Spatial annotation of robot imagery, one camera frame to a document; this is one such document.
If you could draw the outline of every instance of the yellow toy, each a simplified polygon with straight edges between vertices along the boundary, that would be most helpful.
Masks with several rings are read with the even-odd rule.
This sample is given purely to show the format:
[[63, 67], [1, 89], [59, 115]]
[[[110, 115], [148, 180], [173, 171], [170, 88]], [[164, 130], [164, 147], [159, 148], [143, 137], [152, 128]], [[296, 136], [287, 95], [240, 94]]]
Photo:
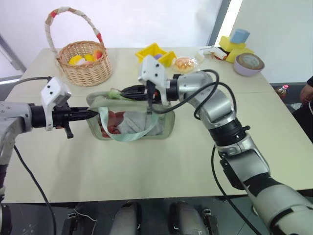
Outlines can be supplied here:
[[246, 52], [254, 54], [254, 51], [252, 51], [248, 48], [243, 48], [243, 49], [235, 48], [235, 49], [231, 50], [230, 54], [226, 58], [226, 61], [234, 63], [237, 55], [241, 55], [241, 54], [246, 53]]
[[95, 51], [93, 52], [93, 57], [94, 57], [94, 60], [95, 60], [95, 61], [98, 60], [98, 59], [100, 59], [100, 58], [102, 57], [102, 51], [100, 51], [100, 50], [95, 50]]
[[94, 61], [94, 56], [93, 55], [91, 55], [91, 54], [86, 54], [86, 55], [84, 55], [84, 58], [85, 58], [85, 60], [87, 60], [87, 61]]
[[83, 57], [81, 55], [75, 55], [69, 60], [70, 65], [76, 65]]
[[220, 46], [225, 51], [232, 51], [235, 48], [243, 49], [246, 47], [245, 43], [231, 43], [229, 37], [222, 36], [220, 40]]
[[146, 48], [136, 53], [136, 56], [138, 57], [140, 63], [143, 61], [143, 58], [145, 58], [147, 55], [152, 55], [166, 67], [171, 66], [172, 60], [176, 58], [176, 55], [173, 51], [166, 52], [162, 50], [157, 43], [153, 43], [150, 46], [147, 46]]

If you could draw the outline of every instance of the orange bottle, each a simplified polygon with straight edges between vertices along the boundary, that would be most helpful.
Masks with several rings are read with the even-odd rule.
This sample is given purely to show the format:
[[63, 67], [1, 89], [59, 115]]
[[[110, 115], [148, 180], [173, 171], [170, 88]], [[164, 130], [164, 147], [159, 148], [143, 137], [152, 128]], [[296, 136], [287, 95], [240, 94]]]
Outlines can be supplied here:
[[280, 97], [281, 99], [286, 98], [287, 88], [288, 88], [288, 87], [289, 87], [288, 85], [284, 85], [284, 86], [282, 86], [282, 87], [277, 87], [277, 88], [275, 89], [276, 93], [279, 95], [279, 97]]

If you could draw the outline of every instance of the black cable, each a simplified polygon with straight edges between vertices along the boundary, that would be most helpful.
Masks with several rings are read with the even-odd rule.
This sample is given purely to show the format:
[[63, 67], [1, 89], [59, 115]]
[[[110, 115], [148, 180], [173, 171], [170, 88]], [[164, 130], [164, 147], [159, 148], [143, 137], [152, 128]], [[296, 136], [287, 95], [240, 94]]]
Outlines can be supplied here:
[[174, 105], [168, 109], [164, 109], [164, 110], [158, 110], [155, 109], [152, 105], [153, 101], [152, 99], [149, 97], [150, 95], [153, 95], [154, 93], [154, 87], [151, 87], [148, 83], [147, 83], [147, 93], [148, 93], [148, 105], [149, 108], [152, 112], [156, 113], [156, 114], [165, 114], [168, 113], [170, 111], [173, 111], [176, 108], [179, 108], [181, 105], [187, 103], [189, 100], [191, 100], [192, 98], [194, 98], [197, 94], [199, 94], [200, 92], [202, 92], [204, 89], [208, 88], [209, 86], [213, 86], [215, 85], [215, 82], [206, 84], [205, 86], [199, 88], [198, 90], [196, 90], [192, 95], [190, 95], [189, 97], [187, 97], [186, 99], [184, 99], [182, 102], [178, 103], [177, 105]]
[[50, 81], [51, 77], [30, 77], [30, 78], [26, 78], [26, 79], [22, 79], [20, 81], [17, 81], [14, 83], [14, 86], [21, 84], [23, 82], [28, 82], [28, 81], [34, 81], [34, 80], [48, 80]]
[[226, 198], [226, 200], [229, 202], [229, 204], [232, 206], [232, 208], [237, 212], [237, 214], [243, 219], [243, 221], [254, 231], [257, 235], [262, 235], [251, 223], [250, 221], [241, 213], [241, 211], [236, 207], [236, 205], [231, 201], [229, 196], [226, 194], [226, 192], [223, 190], [222, 186], [220, 185], [219, 180], [217, 179], [215, 169], [214, 169], [214, 153], [215, 153], [215, 146], [213, 146], [212, 149], [212, 155], [211, 155], [211, 167], [212, 167], [212, 173], [214, 180], [219, 187], [220, 191], [222, 192], [223, 196]]
[[41, 195], [43, 196], [44, 200], [45, 200], [45, 204], [47, 205], [47, 207], [49, 208], [50, 210], [50, 213], [51, 213], [51, 217], [52, 217], [52, 222], [53, 222], [53, 235], [56, 235], [57, 234], [57, 224], [56, 224], [56, 221], [55, 221], [55, 215], [54, 215], [54, 212], [52, 210], [52, 207], [47, 199], [47, 197], [45, 196], [45, 193], [43, 191], [43, 189], [40, 187], [39, 183], [37, 182], [33, 172], [31, 172], [31, 170], [28, 168], [28, 166], [26, 165], [26, 163], [24, 162], [18, 148], [16, 146], [14, 146], [14, 150], [16, 152], [16, 154], [18, 155], [22, 165], [24, 166], [24, 168], [26, 169], [26, 171], [29, 173], [30, 177], [32, 178], [32, 180], [34, 181], [35, 185], [37, 186], [38, 190], [40, 191]]
[[200, 117], [198, 116], [198, 112], [199, 112], [200, 108], [205, 104], [205, 102], [207, 102], [209, 100], [209, 98], [212, 97], [212, 95], [216, 91], [217, 86], [219, 85], [219, 81], [220, 81], [220, 76], [216, 71], [214, 71], [214, 70], [202, 70], [202, 71], [213, 73], [216, 77], [216, 81], [215, 81], [215, 84], [214, 84], [214, 87], [213, 87], [211, 93], [197, 106], [197, 108], [194, 111], [194, 117], [195, 117], [195, 119], [198, 119], [198, 120], [200, 120]]

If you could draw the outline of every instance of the basket handle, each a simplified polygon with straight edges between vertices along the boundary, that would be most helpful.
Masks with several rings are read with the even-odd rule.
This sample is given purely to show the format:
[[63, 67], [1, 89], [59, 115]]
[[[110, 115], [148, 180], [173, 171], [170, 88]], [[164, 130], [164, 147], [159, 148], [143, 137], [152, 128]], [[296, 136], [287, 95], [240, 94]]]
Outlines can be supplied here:
[[103, 41], [102, 41], [102, 37], [101, 37], [101, 33], [99, 32], [98, 29], [95, 28], [95, 26], [93, 25], [93, 23], [91, 22], [91, 20], [82, 12], [79, 10], [75, 10], [73, 8], [70, 7], [60, 7], [58, 9], [53, 10], [47, 17], [46, 21], [45, 21], [45, 34], [49, 43], [49, 46], [52, 50], [52, 52], [54, 53], [55, 58], [59, 58], [59, 54], [54, 46], [52, 37], [51, 37], [51, 33], [50, 33], [50, 26], [52, 25], [53, 19], [56, 15], [59, 15], [62, 12], [66, 12], [69, 11], [73, 14], [76, 14], [78, 16], [83, 17], [87, 23], [92, 27], [92, 30], [94, 32], [94, 34], [96, 35], [96, 37], [98, 38], [101, 46], [105, 49]]

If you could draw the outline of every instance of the bag strap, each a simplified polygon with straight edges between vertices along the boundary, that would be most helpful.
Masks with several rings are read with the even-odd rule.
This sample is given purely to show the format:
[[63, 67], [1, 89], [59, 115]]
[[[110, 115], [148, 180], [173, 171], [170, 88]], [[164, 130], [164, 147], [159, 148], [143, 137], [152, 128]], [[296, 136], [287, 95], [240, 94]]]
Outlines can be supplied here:
[[63, 12], [71, 12], [73, 14], [76, 14], [78, 16], [81, 16], [83, 17], [87, 23], [92, 27], [92, 30], [94, 32], [94, 34], [96, 35], [96, 37], [98, 38], [101, 46], [104, 48], [104, 50], [106, 49], [104, 47], [104, 44], [103, 44], [103, 41], [102, 41], [102, 37], [101, 37], [101, 33], [99, 32], [98, 29], [96, 29], [96, 27], [93, 25], [93, 23], [91, 22], [91, 20], [85, 15], [84, 12], [82, 11], [79, 11], [79, 10], [75, 10], [73, 8], [70, 8], [70, 7], [60, 7], [58, 9], [55, 9], [53, 10], [47, 17], [46, 21], [45, 21], [45, 34], [46, 34], [46, 37], [47, 37], [47, 40], [48, 40], [48, 43], [49, 43], [49, 46], [52, 50], [52, 52], [54, 53], [54, 56], [55, 58], [59, 58], [59, 54], [54, 46], [54, 43], [53, 43], [53, 40], [52, 40], [52, 37], [51, 37], [51, 33], [50, 33], [50, 26], [52, 25], [52, 22], [53, 22], [53, 19], [56, 15], [59, 15], [60, 13], [63, 13]]
[[158, 120], [158, 115], [152, 114], [149, 127], [142, 132], [133, 133], [133, 134], [111, 134], [108, 131], [109, 109], [107, 107], [99, 107], [98, 111], [99, 111], [100, 120], [101, 120], [103, 129], [113, 140], [121, 141], [121, 142], [135, 141], [143, 137], [144, 135], [148, 134], [156, 126], [157, 120]]

